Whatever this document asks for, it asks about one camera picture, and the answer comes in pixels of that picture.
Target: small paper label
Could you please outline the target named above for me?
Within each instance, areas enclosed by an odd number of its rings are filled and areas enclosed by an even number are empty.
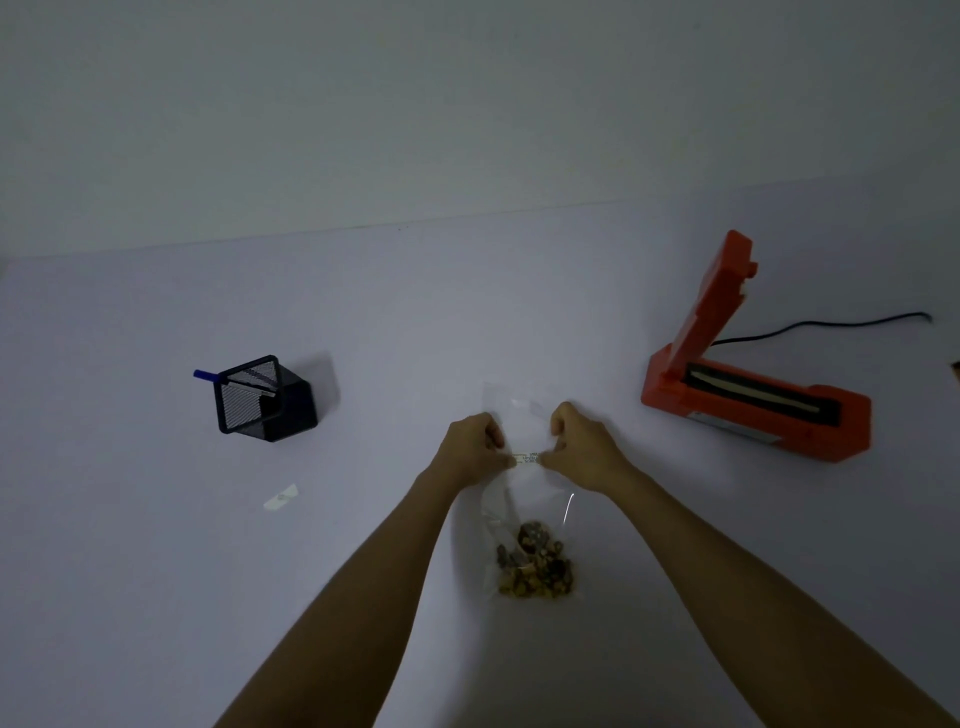
[[[744,437],[751,437],[754,440],[759,440],[761,443],[766,443],[767,445],[773,445],[780,440],[779,435],[771,435],[769,432],[764,432],[761,429],[753,429],[752,427],[747,427],[745,425],[738,425],[737,423],[732,423],[730,420],[724,420],[719,417],[714,417],[713,415],[707,415],[703,412],[691,412],[687,415],[687,418],[690,420],[696,420],[698,423],[703,423],[704,425],[720,427],[721,429],[735,432],[736,434],[743,435]]]
[[[299,494],[300,491],[297,490],[297,484],[294,483],[270,498],[270,500],[263,504],[263,508],[267,511],[275,511],[277,508],[285,506],[288,500],[293,500]]]

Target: plastic bag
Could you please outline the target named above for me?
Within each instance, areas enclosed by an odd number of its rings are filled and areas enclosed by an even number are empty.
[[[507,450],[516,456],[516,467],[493,480],[480,498],[490,559],[484,578],[488,595],[555,598],[576,587],[570,558],[575,545],[566,527],[573,488],[537,464],[537,455],[553,448],[550,414],[557,403],[556,397],[532,399],[484,385],[484,409],[496,418]]]

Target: black cable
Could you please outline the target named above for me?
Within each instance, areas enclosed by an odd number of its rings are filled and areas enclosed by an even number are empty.
[[[863,321],[859,324],[837,324],[831,321],[800,321],[796,324],[791,324],[788,327],[783,327],[778,331],[772,331],[770,333],[761,333],[758,336],[734,336],[731,339],[717,339],[712,344],[712,347],[718,347],[721,344],[735,344],[739,341],[759,341],[760,339],[769,339],[773,336],[780,336],[782,333],[786,333],[791,328],[797,327],[827,327],[827,328],[859,328],[859,327],[872,327],[877,324],[887,324],[891,321],[899,321],[900,319],[909,319],[913,317],[921,317],[927,320],[928,323],[933,323],[933,317],[928,314],[926,311],[912,311],[911,313],[901,313],[897,316],[888,316],[885,319],[877,319],[876,321]]]

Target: black mesh pen holder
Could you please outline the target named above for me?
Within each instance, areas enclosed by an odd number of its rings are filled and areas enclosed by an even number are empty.
[[[310,382],[280,366],[275,356],[218,375],[195,376],[213,381],[217,420],[225,434],[239,432],[275,443],[317,426]]]

